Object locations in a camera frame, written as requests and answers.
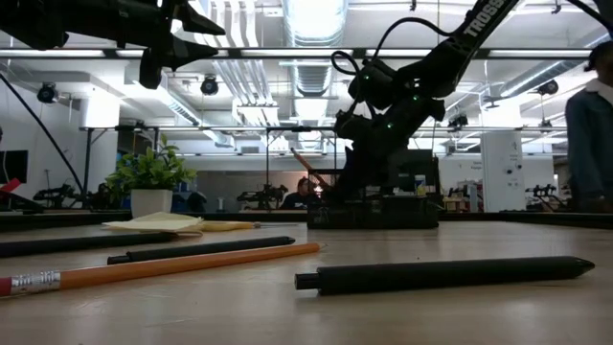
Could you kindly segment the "black mesh desk organizer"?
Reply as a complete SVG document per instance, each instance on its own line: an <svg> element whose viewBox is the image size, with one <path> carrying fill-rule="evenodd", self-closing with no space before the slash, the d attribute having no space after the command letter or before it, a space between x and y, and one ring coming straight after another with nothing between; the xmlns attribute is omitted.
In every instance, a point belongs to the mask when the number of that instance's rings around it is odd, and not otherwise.
<svg viewBox="0 0 613 345"><path fill-rule="evenodd" d="M318 199L307 206L309 229L432 229L439 225L438 206L426 196L396 187L369 185L340 201L331 194L339 169L308 172Z"/></svg>

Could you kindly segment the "black overhead light bar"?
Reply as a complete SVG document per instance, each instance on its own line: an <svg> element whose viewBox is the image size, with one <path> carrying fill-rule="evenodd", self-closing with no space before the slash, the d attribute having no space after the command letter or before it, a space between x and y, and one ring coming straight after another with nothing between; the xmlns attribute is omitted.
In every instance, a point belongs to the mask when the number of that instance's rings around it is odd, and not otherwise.
<svg viewBox="0 0 613 345"><path fill-rule="evenodd" d="M68 59L68 58L112 58L112 59L136 59L143 54L143 49L56 49L49 51L37 51L33 49L0 48L0 58L15 59ZM323 59L328 58L334 49L328 48L227 48L220 49L215 58L228 59ZM342 52L353 58L373 58L377 50L375 48L345 48ZM511 48L485 48L480 49L476 59L535 59L535 60L583 60L587 59L591 50L588 48L578 49L511 49ZM390 48L378 51L378 57L384 59L418 59L424 58L430 53L430 49L401 49Z"/></svg>

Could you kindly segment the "black aluminium table frame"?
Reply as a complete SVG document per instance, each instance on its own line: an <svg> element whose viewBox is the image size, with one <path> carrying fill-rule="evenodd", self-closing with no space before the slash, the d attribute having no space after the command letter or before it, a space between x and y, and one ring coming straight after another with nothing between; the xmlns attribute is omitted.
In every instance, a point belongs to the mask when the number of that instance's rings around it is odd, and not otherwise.
<svg viewBox="0 0 613 345"><path fill-rule="evenodd" d="M306 222L307 213L278 211L255 213L221 213L198 214L188 213L191 217L202 217L206 220L229 221L259 221L259 222ZM130 220L127 212L101 213L57 213L32 214L19 213L0 214L0 232L30 231L59 227L84 226L102 224L108 221ZM501 212L501 213L450 213L440 214L439 221L506 221L531 224L546 224L572 226L579 228L595 228L613 230L613 214L577 214L577 213L534 213L534 212Z"/></svg>

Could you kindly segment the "black computer monitor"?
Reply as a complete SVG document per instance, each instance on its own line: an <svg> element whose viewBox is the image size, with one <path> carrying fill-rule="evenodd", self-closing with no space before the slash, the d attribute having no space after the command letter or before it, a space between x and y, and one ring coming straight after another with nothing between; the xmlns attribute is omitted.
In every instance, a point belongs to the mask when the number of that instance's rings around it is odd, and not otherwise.
<svg viewBox="0 0 613 345"><path fill-rule="evenodd" d="M403 149L388 159L388 178L385 187L400 188L403 192L416 192L418 176L424 177L428 194L441 192L439 159L431 149Z"/></svg>
<svg viewBox="0 0 613 345"><path fill-rule="evenodd" d="M0 150L0 184L16 178L21 183L28 180L29 153L26 150Z"/></svg>

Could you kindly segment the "yellow sticky note pad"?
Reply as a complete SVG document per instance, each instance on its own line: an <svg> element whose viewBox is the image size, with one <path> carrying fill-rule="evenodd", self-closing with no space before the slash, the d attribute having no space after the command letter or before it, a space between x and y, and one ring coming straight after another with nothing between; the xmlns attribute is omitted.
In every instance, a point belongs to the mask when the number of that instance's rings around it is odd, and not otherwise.
<svg viewBox="0 0 613 345"><path fill-rule="evenodd" d="M140 233L200 234L202 218L158 212L127 221L109 221L102 225L111 231L134 231Z"/></svg>

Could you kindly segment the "black pen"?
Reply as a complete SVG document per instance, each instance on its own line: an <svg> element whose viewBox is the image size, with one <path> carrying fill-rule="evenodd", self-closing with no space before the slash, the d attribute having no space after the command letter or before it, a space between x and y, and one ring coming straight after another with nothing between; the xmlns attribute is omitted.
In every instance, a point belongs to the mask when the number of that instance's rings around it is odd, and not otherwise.
<svg viewBox="0 0 613 345"><path fill-rule="evenodd" d="M178 238L179 236L177 234L163 232L38 241L0 242L0 259L96 248L171 242L177 240Z"/></svg>
<svg viewBox="0 0 613 345"><path fill-rule="evenodd" d="M339 295L569 280L595 267L574 256L325 266L297 274L294 285L298 290Z"/></svg>
<svg viewBox="0 0 613 345"><path fill-rule="evenodd" d="M204 254L241 251L293 244L296 240L290 237L269 237L242 241L222 241L180 247L169 247L141 251L128 251L122 256L107 258L107 265L122 265L170 258L188 257Z"/></svg>

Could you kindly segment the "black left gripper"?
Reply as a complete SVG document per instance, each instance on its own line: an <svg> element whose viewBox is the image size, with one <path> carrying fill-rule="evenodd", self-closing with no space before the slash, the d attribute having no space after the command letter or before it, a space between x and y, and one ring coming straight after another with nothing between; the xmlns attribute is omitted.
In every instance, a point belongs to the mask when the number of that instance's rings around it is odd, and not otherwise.
<svg viewBox="0 0 613 345"><path fill-rule="evenodd" d="M140 59L142 72L173 71L196 60L211 58L218 49L177 38L170 32L174 18L182 22L186 32L204 35L226 35L223 28L199 14L188 0L162 0L159 7L151 0L112 0L114 29L118 48L127 43L145 47Z"/></svg>

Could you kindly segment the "person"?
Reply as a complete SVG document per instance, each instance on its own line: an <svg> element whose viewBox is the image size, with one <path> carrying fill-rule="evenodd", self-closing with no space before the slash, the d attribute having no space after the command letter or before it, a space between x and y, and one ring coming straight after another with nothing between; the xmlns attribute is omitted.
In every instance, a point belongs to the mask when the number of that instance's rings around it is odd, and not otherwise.
<svg viewBox="0 0 613 345"><path fill-rule="evenodd" d="M300 210L306 209L311 203L318 200L317 194L314 193L310 180L303 177L297 184L297 190L294 193L284 197L282 210Z"/></svg>
<svg viewBox="0 0 613 345"><path fill-rule="evenodd" d="M596 77L565 106L572 198L582 212L613 214L613 40L592 50L584 70Z"/></svg>

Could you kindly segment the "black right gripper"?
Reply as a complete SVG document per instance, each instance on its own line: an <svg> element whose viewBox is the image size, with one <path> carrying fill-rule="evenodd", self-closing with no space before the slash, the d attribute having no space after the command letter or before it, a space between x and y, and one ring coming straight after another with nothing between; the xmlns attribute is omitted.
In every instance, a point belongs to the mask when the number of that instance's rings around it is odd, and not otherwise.
<svg viewBox="0 0 613 345"><path fill-rule="evenodd" d="M429 117L440 120L444 114L443 100L417 95L402 99L361 126L353 139L353 152L363 159L386 158L406 147L408 139ZM359 165L347 161L340 174L340 203L364 198L369 186L376 187L376 196L396 195L403 169L399 163Z"/></svg>

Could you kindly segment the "silver ventilation duct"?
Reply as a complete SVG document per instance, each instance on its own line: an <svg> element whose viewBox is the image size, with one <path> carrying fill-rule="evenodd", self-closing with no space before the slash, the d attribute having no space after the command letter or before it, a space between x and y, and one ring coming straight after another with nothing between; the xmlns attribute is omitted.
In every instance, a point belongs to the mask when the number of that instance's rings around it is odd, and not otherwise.
<svg viewBox="0 0 613 345"><path fill-rule="evenodd" d="M330 48L343 40L349 0L282 0L284 38L291 48ZM291 68L295 90L304 97L321 97L331 83L329 54L324 61L299 62Z"/></svg>

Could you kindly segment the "yellow handled scissors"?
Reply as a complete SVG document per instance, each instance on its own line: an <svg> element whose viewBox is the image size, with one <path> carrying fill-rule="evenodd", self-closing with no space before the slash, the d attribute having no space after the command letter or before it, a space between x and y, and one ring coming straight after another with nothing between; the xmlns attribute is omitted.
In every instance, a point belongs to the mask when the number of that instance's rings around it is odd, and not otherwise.
<svg viewBox="0 0 613 345"><path fill-rule="evenodd" d="M199 224L201 232L229 232L272 227L296 226L296 223L261 223L248 221L213 221L206 220Z"/></svg>

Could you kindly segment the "black background rig frame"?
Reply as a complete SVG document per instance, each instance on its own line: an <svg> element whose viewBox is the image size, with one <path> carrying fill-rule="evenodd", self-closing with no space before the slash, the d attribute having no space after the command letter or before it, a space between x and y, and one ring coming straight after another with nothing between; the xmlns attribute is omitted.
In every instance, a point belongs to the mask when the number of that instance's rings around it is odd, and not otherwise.
<svg viewBox="0 0 613 345"><path fill-rule="evenodd" d="M216 151L204 151L205 142L200 141L199 144L192 145L193 151L184 151L179 141L176 146L179 148L178 156L185 157L186 159L214 159L218 157L230 157L235 160L245 161L247 158L261 157L263 159L264 171L265 171L265 183L270 184L270 172L272 168L271 158L292 158L298 163L301 170L307 171L308 165L304 165L294 155L295 147L291 145L287 146L287 149L270 150L270 146L284 137L286 134L300 134L300 133L319 133L320 134L320 147L318 149L308 149L303 153L304 157L332 157L333 167L338 167L339 151L337 148L338 137L332 132L331 126L82 126L81 131L87 132L87 149L90 150L91 144L95 141L92 137L93 132L99 131L101 134L97 136L99 139L104 133L108 131L114 132L131 132L132 134L145 132L153 132L152 148L157 150L160 143L161 134L194 134L200 133L206 136L212 142L212 148ZM263 136L263 149L258 151L247 151L246 146L240 146L238 142L231 143L235 134L257 134Z"/></svg>

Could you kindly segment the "green plant white pot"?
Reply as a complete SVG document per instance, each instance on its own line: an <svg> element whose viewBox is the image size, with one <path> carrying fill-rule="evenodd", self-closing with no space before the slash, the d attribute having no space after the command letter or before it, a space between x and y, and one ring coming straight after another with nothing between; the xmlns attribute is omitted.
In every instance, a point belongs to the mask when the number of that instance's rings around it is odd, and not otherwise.
<svg viewBox="0 0 613 345"><path fill-rule="evenodd" d="M158 149L122 156L116 170L105 179L110 200L123 204L129 198L134 218L169 213L174 189L196 177L196 171L187 168L185 159L178 156L179 148L171 145L165 134L159 139Z"/></svg>

